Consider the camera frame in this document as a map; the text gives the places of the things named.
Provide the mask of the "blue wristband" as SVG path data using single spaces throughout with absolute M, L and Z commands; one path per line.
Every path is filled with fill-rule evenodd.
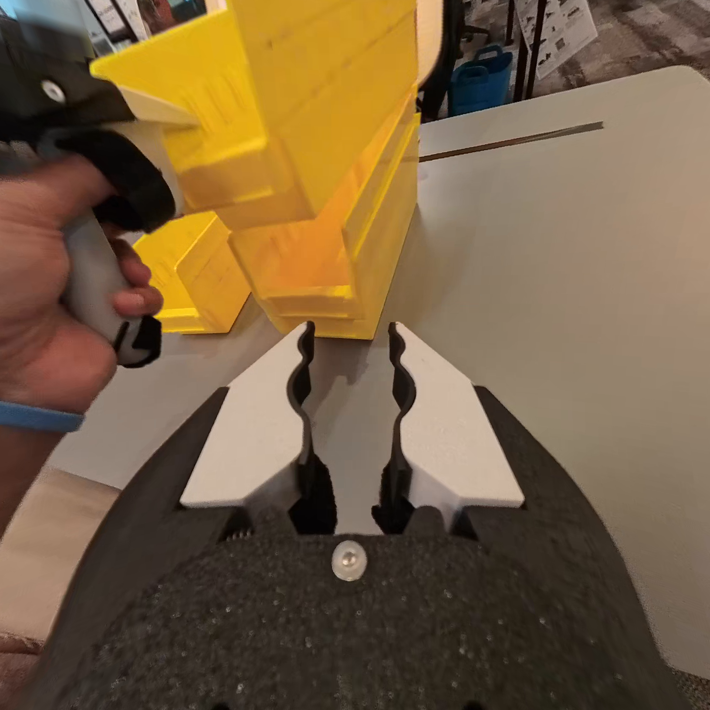
M 68 434 L 78 431 L 84 415 L 1 401 L 1 426 L 19 430 Z

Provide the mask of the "grey desk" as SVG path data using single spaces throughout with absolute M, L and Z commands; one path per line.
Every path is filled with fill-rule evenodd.
M 709 81 L 672 66 L 420 127 L 373 342 L 318 339 L 306 410 L 337 532 L 374 534 L 399 321 L 487 387 L 622 552 L 667 662 L 709 677 Z

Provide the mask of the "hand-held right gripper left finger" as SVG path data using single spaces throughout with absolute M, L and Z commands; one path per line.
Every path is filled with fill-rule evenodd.
M 289 510 L 298 501 L 310 426 L 295 380 L 308 374 L 314 340 L 314 323 L 303 322 L 230 382 L 180 497 L 184 508 Z

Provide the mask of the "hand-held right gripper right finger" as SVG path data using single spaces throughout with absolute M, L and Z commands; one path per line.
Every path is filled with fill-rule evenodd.
M 399 413 L 386 465 L 386 524 L 430 506 L 454 525 L 470 506 L 519 509 L 525 496 L 461 371 L 400 322 L 388 327 Z

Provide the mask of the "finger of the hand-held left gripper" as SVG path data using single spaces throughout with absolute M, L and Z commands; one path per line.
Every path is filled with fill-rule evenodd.
M 200 120 L 185 108 L 159 97 L 128 87 L 120 87 L 120 94 L 133 118 L 121 123 L 147 123 L 180 128 L 199 128 Z

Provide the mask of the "blue container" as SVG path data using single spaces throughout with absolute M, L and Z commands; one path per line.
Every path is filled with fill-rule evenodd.
M 454 69 L 449 82 L 449 118 L 496 108 L 508 101 L 514 55 L 498 44 L 480 48 Z

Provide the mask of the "printed paper leaflet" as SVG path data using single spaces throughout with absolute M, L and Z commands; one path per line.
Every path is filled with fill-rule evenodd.
M 560 68 L 597 36 L 588 1 L 546 1 L 535 62 L 537 79 Z

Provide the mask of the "person's left hand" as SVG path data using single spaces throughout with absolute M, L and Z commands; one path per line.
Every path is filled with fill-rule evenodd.
M 114 375 L 113 348 L 60 305 L 62 228 L 113 193 L 79 155 L 1 179 L 2 401 L 84 414 Z

